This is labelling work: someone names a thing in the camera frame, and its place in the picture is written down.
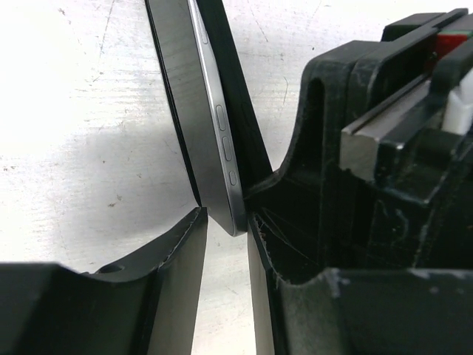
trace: smartphone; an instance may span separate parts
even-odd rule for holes
[[[146,0],[194,196],[230,235],[247,228],[217,62],[195,0]]]

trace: white component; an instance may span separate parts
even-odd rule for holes
[[[473,70],[449,93],[442,130],[465,135],[473,121]]]

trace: volume button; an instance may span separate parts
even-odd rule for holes
[[[223,107],[217,105],[217,121],[219,124],[219,128],[221,131],[225,131],[227,129],[227,123],[225,122],[225,113],[223,112]]]
[[[235,172],[229,172],[228,175],[230,176],[230,184],[235,186],[237,184],[237,174],[235,174]]]
[[[223,143],[223,152],[225,153],[225,159],[227,161],[231,160],[231,150],[230,150],[230,140],[228,137],[222,138],[222,143]]]

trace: black plastic bracket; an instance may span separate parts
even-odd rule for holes
[[[350,42],[306,66],[284,163],[247,195],[258,355],[462,354],[473,347],[473,303],[464,297],[471,272],[460,270],[473,269],[471,134],[458,140],[412,119],[399,158],[389,160],[389,141],[381,142],[375,180],[339,167],[343,128],[427,77],[438,31],[467,13],[414,15],[388,26],[382,42]],[[472,68],[469,42],[438,62],[429,109],[417,111],[417,120],[433,122],[445,93]],[[439,155],[444,165],[426,159]],[[389,161],[395,164],[379,174]],[[418,206],[413,194],[426,191],[427,177],[445,178],[432,185],[435,202]]]
[[[0,354],[190,354],[207,212],[95,274],[0,264]]]

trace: white table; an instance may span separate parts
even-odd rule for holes
[[[304,65],[416,12],[472,0],[225,0],[271,163],[292,133]],[[194,202],[144,0],[0,4],[0,260],[95,271]],[[213,221],[193,354],[255,354],[245,237]]]

